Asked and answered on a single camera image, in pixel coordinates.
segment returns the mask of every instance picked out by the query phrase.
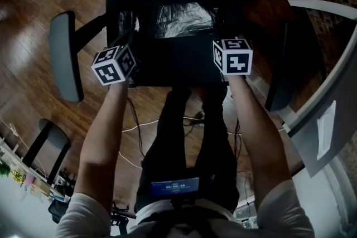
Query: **wooden floor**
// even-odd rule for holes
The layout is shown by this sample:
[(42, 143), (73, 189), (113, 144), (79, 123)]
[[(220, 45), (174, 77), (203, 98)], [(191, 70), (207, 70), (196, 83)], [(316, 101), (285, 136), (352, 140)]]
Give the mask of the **wooden floor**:
[[(69, 9), (76, 13), (76, 28), (79, 28), (105, 12), (105, 0), (0, 0), (0, 117), (5, 123), (15, 125), (27, 145), (31, 145), (38, 135), (38, 121), (41, 118), (56, 123), (71, 139), (72, 148), (65, 165), (70, 172), (76, 173), (84, 137), (107, 93), (107, 88), (100, 85), (90, 68), (95, 52), (107, 43), (106, 31), (103, 30), (78, 54), (84, 101), (73, 104), (62, 100), (50, 72), (48, 32), (53, 16)], [(269, 27), (272, 33), (278, 33), (278, 21), (291, 11), (286, 0), (256, 0), (245, 5), (245, 13), (257, 24)], [(254, 63), (266, 78), (271, 77), (271, 69), (265, 63), (263, 55), (256, 57)], [(129, 91), (141, 123), (158, 119), (169, 90), (139, 88)], [(186, 115), (194, 116), (200, 108), (200, 100), (193, 95), (187, 103)], [(279, 118), (273, 114), (271, 116), (277, 128), (281, 128)], [(233, 132), (237, 116), (230, 94), (224, 101), (224, 119), (228, 131)], [(133, 126), (135, 123), (130, 108), (127, 107), (124, 129)], [(19, 138), (2, 123), (0, 133), (12, 147), (20, 145), (20, 155), (27, 152)], [(300, 166), (301, 160), (286, 133), (281, 134), (290, 169), (294, 170)], [(156, 124), (142, 127), (144, 153), (149, 149), (155, 135)], [(203, 129), (197, 127), (186, 137), (188, 166), (195, 163), (202, 135)], [(136, 130), (123, 134), (120, 152), (134, 164), (140, 164), (142, 156), (138, 149)], [(52, 149), (50, 145), (45, 145), (40, 150), (38, 158), (46, 174), (50, 173), (57, 155), (58, 150)], [(35, 166), (42, 169), (37, 161)], [(252, 172), (244, 146), (238, 171), (247, 172), (246, 187), (249, 196), (252, 194)], [(122, 157), (118, 158), (114, 193), (120, 205), (130, 204), (133, 207), (140, 174), (140, 169), (130, 165)], [(242, 198), (245, 197), (244, 181), (245, 173), (239, 173), (238, 188)]]

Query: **leg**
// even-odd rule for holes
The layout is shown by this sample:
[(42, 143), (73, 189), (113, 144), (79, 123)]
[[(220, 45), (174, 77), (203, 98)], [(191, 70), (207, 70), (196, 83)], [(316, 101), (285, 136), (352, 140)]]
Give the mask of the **leg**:
[(151, 182), (175, 179), (186, 170), (185, 135), (182, 125), (189, 89), (173, 89), (166, 98), (157, 124), (156, 139), (142, 162), (135, 212), (156, 201)]
[(228, 142), (227, 128), (223, 121), (223, 100), (224, 96), (213, 91), (204, 105), (204, 138), (195, 168), (203, 176), (214, 174), (214, 180), (204, 197), (228, 210), (234, 210), (239, 199), (236, 186), (237, 159)]

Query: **white shirt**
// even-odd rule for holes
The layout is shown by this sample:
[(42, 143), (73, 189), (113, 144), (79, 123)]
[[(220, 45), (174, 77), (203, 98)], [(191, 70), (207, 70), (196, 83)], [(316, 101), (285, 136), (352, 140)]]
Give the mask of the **white shirt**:
[[(254, 237), (315, 237), (313, 229), (298, 201), (292, 180), (280, 183), (270, 191), (258, 210), (259, 229), (248, 230), (232, 221), (231, 213), (223, 207), (208, 201), (197, 200), (197, 206), (215, 210), (227, 217), (208, 219), (212, 230), (222, 238)], [(155, 212), (172, 210), (170, 201), (154, 202), (137, 213), (137, 224)], [(144, 238), (155, 222), (144, 222), (129, 229), (127, 238)], [(82, 193), (72, 196), (66, 214), (62, 217), (56, 238), (99, 238), (110, 237), (110, 216), (96, 200)], [(200, 234), (188, 225), (175, 225), (168, 238), (199, 238)]]

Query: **black and white cube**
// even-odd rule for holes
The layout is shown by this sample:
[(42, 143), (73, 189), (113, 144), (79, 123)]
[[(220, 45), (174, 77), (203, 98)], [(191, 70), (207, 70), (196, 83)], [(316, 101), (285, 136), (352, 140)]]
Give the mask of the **black and white cube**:
[(102, 85), (109, 85), (126, 80), (135, 66), (129, 45), (120, 45), (98, 53), (91, 68)]
[(249, 75), (253, 51), (243, 38), (213, 41), (213, 59), (223, 75)]

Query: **blue screen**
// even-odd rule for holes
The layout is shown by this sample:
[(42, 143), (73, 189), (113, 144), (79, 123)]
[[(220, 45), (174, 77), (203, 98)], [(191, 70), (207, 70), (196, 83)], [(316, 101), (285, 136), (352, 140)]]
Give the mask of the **blue screen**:
[(199, 178), (178, 179), (176, 181), (152, 182), (151, 190), (155, 196), (177, 195), (199, 190)]

